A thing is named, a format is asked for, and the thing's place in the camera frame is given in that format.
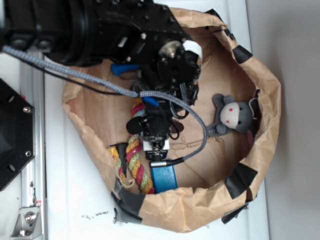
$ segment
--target brown paper bag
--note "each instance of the brown paper bag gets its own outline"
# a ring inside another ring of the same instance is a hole
[[[257,196],[276,149],[281,87],[258,59],[226,34],[227,26],[218,17],[185,9],[171,10],[185,31],[202,47],[200,90],[193,109],[206,125],[214,122],[214,94],[233,95],[236,101],[245,102],[252,98],[256,89],[260,90],[261,122],[252,148],[243,133],[210,138],[203,151],[175,166],[179,188],[159,194],[137,194],[138,188],[121,186],[114,160],[107,150],[110,145],[128,141],[126,123],[131,119],[135,100],[97,94],[67,84],[63,108],[114,195],[120,219],[121,215],[126,215],[129,222],[189,232]],[[99,66],[78,70],[129,88],[130,81],[115,77],[110,64],[111,61],[105,60]],[[180,138],[170,143],[168,155],[173,159],[187,155],[201,144],[202,129],[196,120],[188,116],[182,123],[185,129]],[[144,160],[143,165],[148,168],[148,161]]]

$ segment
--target black cable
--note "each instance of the black cable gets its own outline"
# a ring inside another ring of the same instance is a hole
[[[168,132],[168,134],[169,134],[169,137],[170,137],[172,140],[177,140],[177,139],[179,138],[179,136],[180,136],[179,130],[178,130],[177,126],[174,125],[173,122],[171,121],[171,125],[174,126],[174,128],[176,129],[176,133],[178,134],[177,137],[173,137],[172,134],[171,134],[171,132],[170,132],[170,126],[171,126],[171,125],[169,125],[169,123],[168,123],[168,120],[167,120],[167,118],[166,118],[165,111],[164,111],[163,108],[160,106],[160,104],[158,105],[158,108],[160,109],[160,112],[161,112],[162,117],[163,117],[163,119],[164,119],[164,122],[165,122],[165,124],[166,124],[166,129],[167,129],[167,132]]]
[[[180,132],[179,132],[179,129],[177,128],[177,126],[174,124],[174,122],[171,120],[171,125],[175,128],[176,130],[176,133],[177,133],[177,136],[176,137],[173,137],[172,134],[170,133],[170,138],[172,140],[177,140],[179,137],[180,137]]]
[[[176,111],[176,109],[175,109],[174,103],[171,102],[171,101],[169,102],[169,106],[170,106],[170,111],[171,111],[172,115],[173,115],[176,119],[183,120],[183,119],[185,119],[185,118],[188,116],[188,114],[189,114],[188,111],[185,111],[185,115],[184,115],[184,116],[178,115],[178,113],[177,113],[177,111]]]
[[[53,76],[53,77],[56,77],[56,78],[65,80],[65,81],[67,81],[67,82],[80,85],[80,86],[82,86],[82,87],[84,87],[84,88],[86,88],[86,89],[89,89],[89,90],[91,90],[91,91],[94,91],[94,92],[96,92],[96,93],[104,94],[104,95],[123,96],[121,93],[118,93],[118,92],[109,92],[109,91],[102,91],[102,90],[96,89],[96,88],[94,88],[94,87],[92,87],[92,86],[89,86],[89,85],[87,85],[87,84],[85,84],[85,83],[78,82],[78,81],[72,80],[72,79],[70,79],[70,78],[68,78],[68,77],[61,76],[61,75],[56,74],[56,73],[54,73],[54,72],[48,71],[48,70],[46,70],[46,69],[44,69],[44,68],[42,68],[42,67],[39,67],[39,66],[37,66],[37,65],[35,65],[35,64],[29,63],[29,62],[25,62],[25,61],[22,61],[22,62],[24,62],[25,64],[28,64],[29,66],[31,66],[31,67],[33,67],[33,68],[35,68],[35,69],[38,69],[39,71],[41,71],[41,72],[43,72],[43,73],[45,73],[45,74],[49,74],[49,75],[51,75],[51,76]]]

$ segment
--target gray stuffed mouse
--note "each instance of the gray stuffed mouse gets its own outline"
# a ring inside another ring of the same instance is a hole
[[[258,101],[236,102],[233,96],[220,93],[213,96],[213,103],[216,106],[215,121],[206,128],[208,137],[225,135],[232,130],[240,133],[249,131],[253,125],[254,110],[259,106]]]

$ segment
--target cable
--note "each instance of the cable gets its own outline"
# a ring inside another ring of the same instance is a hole
[[[34,64],[32,64],[32,63],[29,63],[29,62],[26,62],[26,61],[22,61],[22,62],[24,62],[25,64],[28,64],[29,66],[31,66],[31,67],[33,67],[33,68],[35,68],[35,69],[38,69],[39,71],[42,71],[42,72],[45,73],[45,74],[49,74],[49,75],[51,75],[51,76],[53,76],[53,77],[56,77],[56,78],[65,80],[65,81],[67,81],[67,82],[80,85],[80,86],[82,86],[82,87],[84,87],[84,88],[87,88],[87,89],[89,89],[89,90],[91,90],[91,91],[94,91],[94,92],[96,92],[96,93],[98,93],[98,94],[123,96],[121,93],[118,93],[118,92],[109,92],[109,91],[102,91],[102,90],[96,89],[96,88],[94,88],[94,87],[92,87],[92,86],[90,86],[90,85],[87,85],[87,84],[85,84],[85,83],[78,82],[78,81],[72,80],[72,79],[70,79],[70,78],[68,78],[68,77],[61,76],[61,75],[55,74],[54,72],[45,70],[44,68],[39,67],[39,66],[37,66],[37,65],[34,65]]]
[[[164,122],[165,122],[166,129],[167,129],[167,133],[168,133],[169,137],[170,137],[172,140],[177,140],[177,139],[179,138],[179,136],[180,136],[179,130],[178,130],[177,126],[174,125],[173,122],[171,121],[171,125],[174,126],[174,128],[175,128],[175,130],[176,130],[176,132],[177,132],[177,134],[178,134],[177,137],[173,137],[173,136],[172,136],[172,133],[170,132],[170,125],[169,125],[168,120],[167,120],[167,118],[166,118],[166,114],[165,114],[164,109],[160,106],[160,104],[159,104],[157,107],[160,109],[160,112],[161,112],[162,118],[163,118],[163,120],[164,120]]]
[[[172,121],[172,120],[171,120],[171,125],[175,128],[176,133],[177,133],[177,136],[176,136],[176,137],[173,137],[173,136],[172,136],[172,133],[170,132],[170,138],[171,138],[172,140],[177,140],[177,139],[180,137],[179,129],[177,128],[177,126],[174,124],[174,121]]]
[[[173,105],[173,103],[170,101],[169,102],[169,106],[170,106],[170,111],[172,113],[172,115],[176,118],[176,119],[179,119],[179,120],[183,120],[185,119],[188,115],[189,115],[189,112],[185,112],[184,116],[180,116],[178,115],[176,109],[175,109],[175,106]]]
[[[206,125],[203,122],[203,120],[201,119],[201,117],[187,103],[185,103],[184,101],[182,101],[172,95],[169,95],[169,94],[166,94],[163,92],[159,92],[159,91],[142,91],[138,94],[135,91],[127,90],[123,87],[120,87],[120,86],[118,86],[114,83],[111,83],[109,81],[105,81],[101,78],[98,78],[98,77],[95,77],[95,76],[92,76],[92,75],[89,75],[89,74],[86,74],[86,73],[83,73],[80,71],[76,71],[76,70],[70,69],[65,66],[60,66],[60,65],[53,64],[53,63],[44,61],[42,59],[36,58],[30,54],[27,54],[26,52],[16,50],[8,45],[5,45],[2,48],[2,51],[4,53],[14,57],[14,58],[21,60],[21,61],[37,65],[38,67],[41,67],[41,68],[47,68],[52,71],[59,72],[59,73],[62,73],[62,74],[68,75],[68,76],[73,76],[76,78],[84,79],[89,82],[102,85],[106,88],[112,89],[120,94],[129,96],[129,97],[133,97],[133,98],[154,97],[154,98],[165,99],[165,100],[168,100],[168,101],[175,103],[176,105],[180,106],[181,108],[183,108],[187,112],[189,112],[199,122],[199,124],[201,125],[202,130],[203,130],[203,139],[202,139],[202,143],[201,143],[200,147],[198,149],[196,149],[195,151],[191,152],[190,154],[188,154],[187,156],[180,157],[180,158],[172,160],[172,161],[167,160],[167,161],[160,161],[160,162],[151,162],[150,165],[152,167],[164,167],[164,166],[171,166],[171,165],[182,163],[185,160],[193,157],[194,155],[196,155],[200,151],[202,151],[207,143],[207,129],[206,129]]]

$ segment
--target black plush toy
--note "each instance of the black plush toy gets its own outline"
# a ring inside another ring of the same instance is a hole
[[[236,130],[240,133],[248,132],[256,119],[255,110],[259,107],[257,98],[249,103],[236,102],[231,95],[215,94],[213,103],[216,106],[215,121],[207,126],[208,137],[218,137]]]

